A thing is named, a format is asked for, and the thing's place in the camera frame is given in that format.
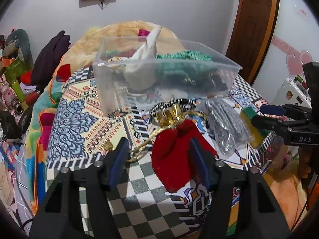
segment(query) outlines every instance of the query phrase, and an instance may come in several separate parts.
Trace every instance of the clear plastic container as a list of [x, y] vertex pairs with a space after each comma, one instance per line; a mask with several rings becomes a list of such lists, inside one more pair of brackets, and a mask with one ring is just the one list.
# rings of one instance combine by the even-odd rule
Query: clear plastic container
[[[149, 110], [159, 101], [172, 98], [201, 98], [224, 95], [241, 66], [198, 42], [158, 38], [157, 55], [196, 51], [212, 61], [189, 59], [129, 60], [145, 37], [103, 38], [93, 63], [103, 114], [136, 105]], [[111, 62], [114, 57], [123, 61]]]

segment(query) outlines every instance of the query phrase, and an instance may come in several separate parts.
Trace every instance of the black and white beaded bracelet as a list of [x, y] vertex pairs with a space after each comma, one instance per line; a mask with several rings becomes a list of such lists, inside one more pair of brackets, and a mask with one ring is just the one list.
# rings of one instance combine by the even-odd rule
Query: black and white beaded bracelet
[[167, 109], [169, 107], [172, 107], [174, 104], [179, 104], [182, 112], [187, 112], [187, 111], [193, 110], [196, 107], [196, 100], [180, 98], [180, 99], [171, 99], [170, 101], [167, 101], [167, 102], [160, 102], [155, 104], [153, 107], [151, 107], [150, 115], [152, 117], [155, 117], [156, 111]]

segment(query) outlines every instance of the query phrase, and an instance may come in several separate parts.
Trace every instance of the screw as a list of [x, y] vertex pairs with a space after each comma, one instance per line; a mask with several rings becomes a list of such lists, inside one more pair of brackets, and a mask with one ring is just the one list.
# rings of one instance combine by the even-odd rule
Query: screw
[[250, 170], [252, 173], [254, 173], [254, 174], [256, 174], [256, 173], [259, 172], [256, 167], [252, 167], [252, 168], [250, 168], [249, 170]]
[[223, 161], [217, 161], [215, 164], [217, 167], [224, 167], [225, 166], [225, 163]]
[[94, 163], [94, 166], [95, 167], [100, 167], [100, 166], [102, 166], [103, 165], [103, 161], [96, 161], [95, 163]]
[[67, 173], [69, 170], [70, 170], [69, 167], [62, 167], [61, 168], [62, 173]]

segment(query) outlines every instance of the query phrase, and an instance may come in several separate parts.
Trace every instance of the door panel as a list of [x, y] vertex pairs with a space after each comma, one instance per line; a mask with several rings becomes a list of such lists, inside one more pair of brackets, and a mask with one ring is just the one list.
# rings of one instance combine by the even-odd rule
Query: door panel
[[272, 0], [241, 0], [227, 57], [240, 64], [248, 80], [263, 46], [272, 11]]

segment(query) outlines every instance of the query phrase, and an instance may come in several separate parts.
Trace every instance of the patterned tablecloth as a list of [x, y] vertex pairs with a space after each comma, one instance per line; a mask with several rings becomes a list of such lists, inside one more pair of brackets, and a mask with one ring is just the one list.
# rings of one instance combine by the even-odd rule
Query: patterned tablecloth
[[[149, 137], [156, 128], [140, 109], [141, 103], [157, 103], [161, 94], [150, 91], [140, 98], [130, 98], [130, 107], [111, 117], [104, 117], [99, 104], [91, 66], [76, 71], [66, 82], [52, 126], [48, 146], [46, 190], [59, 170], [87, 168], [107, 153], [103, 144], [110, 139], [116, 147], [121, 137], [127, 137], [134, 147]], [[252, 106], [258, 114], [265, 101], [239, 75], [227, 97], [236, 111]], [[214, 133], [207, 130], [204, 121], [196, 116], [192, 120], [205, 139], [216, 148]], [[250, 144], [242, 145], [225, 160], [234, 168], [247, 170], [256, 166], [266, 170], [272, 151], [267, 150], [273, 133], [258, 150]], [[177, 193], [168, 193], [155, 175], [151, 165], [152, 143], [148, 151], [133, 164], [126, 165], [120, 183], [107, 193], [113, 217], [123, 239], [175, 238], [197, 231], [204, 223], [212, 194], [197, 180], [192, 179]], [[80, 188], [82, 221], [87, 234], [93, 235], [86, 204], [85, 188]], [[239, 189], [234, 188], [233, 204], [239, 199]]]

